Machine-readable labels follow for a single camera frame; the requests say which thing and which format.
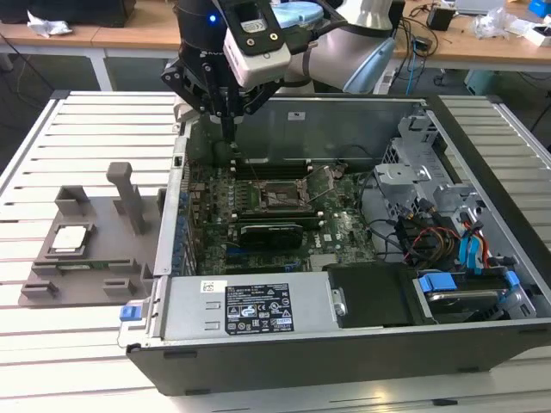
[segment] sticker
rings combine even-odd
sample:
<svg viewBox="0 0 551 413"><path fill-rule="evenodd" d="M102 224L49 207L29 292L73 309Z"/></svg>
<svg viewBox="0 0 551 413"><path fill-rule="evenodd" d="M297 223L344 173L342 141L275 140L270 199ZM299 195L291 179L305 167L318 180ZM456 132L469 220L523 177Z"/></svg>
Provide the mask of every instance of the sticker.
<svg viewBox="0 0 551 413"><path fill-rule="evenodd" d="M58 265L58 269L69 271L71 269L91 269L88 264Z"/></svg>
<svg viewBox="0 0 551 413"><path fill-rule="evenodd" d="M304 119L306 119L306 112L287 113L287 120L304 120Z"/></svg>
<svg viewBox="0 0 551 413"><path fill-rule="evenodd" d="M249 20L248 22L241 22L241 27L247 33L256 33L266 30L266 23L263 19Z"/></svg>
<svg viewBox="0 0 551 413"><path fill-rule="evenodd" d="M294 331L289 284L226 287L227 334L285 331Z"/></svg>
<svg viewBox="0 0 551 413"><path fill-rule="evenodd" d="M202 293L223 293L227 286L226 280L201 281Z"/></svg>

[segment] connector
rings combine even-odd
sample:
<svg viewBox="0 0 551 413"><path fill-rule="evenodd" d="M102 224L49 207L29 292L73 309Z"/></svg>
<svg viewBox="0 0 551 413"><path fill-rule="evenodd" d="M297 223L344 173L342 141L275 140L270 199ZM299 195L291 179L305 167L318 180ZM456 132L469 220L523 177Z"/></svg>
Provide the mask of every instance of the connector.
<svg viewBox="0 0 551 413"><path fill-rule="evenodd" d="M432 46L432 40L426 37L413 37L412 45L416 52L428 53Z"/></svg>
<svg viewBox="0 0 551 413"><path fill-rule="evenodd" d="M427 200L426 198L421 198L419 200L419 209L423 211L424 213L435 213L436 207L435 205Z"/></svg>
<svg viewBox="0 0 551 413"><path fill-rule="evenodd" d="M468 213L459 213L459 219L461 220L461 223L467 222L468 224L471 224L471 218L468 216Z"/></svg>
<svg viewBox="0 0 551 413"><path fill-rule="evenodd" d="M415 215L411 209L402 205L398 205L396 209L398 210L398 215L404 219L412 219Z"/></svg>

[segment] blue tab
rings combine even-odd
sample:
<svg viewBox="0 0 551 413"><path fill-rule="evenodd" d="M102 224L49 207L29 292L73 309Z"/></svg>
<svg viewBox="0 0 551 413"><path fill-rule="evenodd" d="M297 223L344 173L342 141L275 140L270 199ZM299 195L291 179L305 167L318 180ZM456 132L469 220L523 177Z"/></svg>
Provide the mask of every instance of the blue tab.
<svg viewBox="0 0 551 413"><path fill-rule="evenodd" d="M473 269L476 274L482 273L482 268L476 265L476 255L479 252L480 241L477 237L471 237L467 254L467 268Z"/></svg>
<svg viewBox="0 0 551 413"><path fill-rule="evenodd" d="M515 273L514 271L507 271L507 274L505 274L505 278L507 279L507 281L509 281L511 288L520 285L520 280L517 277L517 273Z"/></svg>
<svg viewBox="0 0 551 413"><path fill-rule="evenodd" d="M423 275L421 278L419 278L419 284L421 284L421 289L423 290L423 293L430 293L432 291L432 285L430 284L428 276Z"/></svg>
<svg viewBox="0 0 551 413"><path fill-rule="evenodd" d="M141 320L141 306L140 305L124 305L121 308L121 314L119 315L121 321L139 321Z"/></svg>
<svg viewBox="0 0 551 413"><path fill-rule="evenodd" d="M433 291L454 291L457 289L451 273L429 273L419 278L424 293Z"/></svg>
<svg viewBox="0 0 551 413"><path fill-rule="evenodd" d="M467 262L467 247L468 247L468 237L464 237L461 239L461 242L459 244L458 260L460 264L464 264L465 262Z"/></svg>

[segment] warning label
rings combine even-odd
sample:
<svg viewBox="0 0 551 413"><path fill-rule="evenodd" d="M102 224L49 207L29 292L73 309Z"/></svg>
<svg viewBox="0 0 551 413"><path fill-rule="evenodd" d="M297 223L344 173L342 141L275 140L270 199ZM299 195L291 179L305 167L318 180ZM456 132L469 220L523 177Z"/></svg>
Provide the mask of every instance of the warning label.
<svg viewBox="0 0 551 413"><path fill-rule="evenodd" d="M226 333L294 331L289 284L226 287Z"/></svg>

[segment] desk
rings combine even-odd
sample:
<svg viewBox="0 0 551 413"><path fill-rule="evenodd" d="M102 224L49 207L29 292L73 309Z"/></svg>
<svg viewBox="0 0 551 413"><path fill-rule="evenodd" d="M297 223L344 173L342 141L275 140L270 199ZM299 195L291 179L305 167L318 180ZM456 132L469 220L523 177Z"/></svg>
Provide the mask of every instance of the desk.
<svg viewBox="0 0 551 413"><path fill-rule="evenodd" d="M101 90L113 90L105 58L173 59L180 34L171 5L164 0L138 0L124 28L71 25L72 34L50 39L24 24L2 24L0 33L24 54L84 56L90 59ZM13 50L0 39L0 53Z"/></svg>
<svg viewBox="0 0 551 413"><path fill-rule="evenodd" d="M411 10L431 1L408 1L404 16ZM528 4L523 2L508 3L509 13L524 20L541 22L536 15L528 11ZM426 23L427 13L421 13L416 20ZM493 71L551 71L551 47L536 47L525 38L510 35L503 38L481 39L474 37L470 28L473 17L458 15L449 25L446 32L434 33L438 36L439 45L436 53L426 61L427 67ZM433 36L418 24L412 24L416 35L433 40ZM399 62L406 54L406 37L403 30L397 35L397 46L393 62Z"/></svg>

